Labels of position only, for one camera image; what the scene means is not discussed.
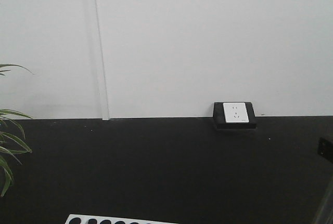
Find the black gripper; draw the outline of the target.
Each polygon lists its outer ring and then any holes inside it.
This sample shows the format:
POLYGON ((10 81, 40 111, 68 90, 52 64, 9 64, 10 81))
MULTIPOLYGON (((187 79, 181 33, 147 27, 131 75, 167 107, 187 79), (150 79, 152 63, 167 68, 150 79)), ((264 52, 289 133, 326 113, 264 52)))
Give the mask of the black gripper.
POLYGON ((327 159, 328 161, 332 161, 333 159, 333 150, 332 150, 332 138, 331 137, 320 137, 318 142, 318 155, 327 159))

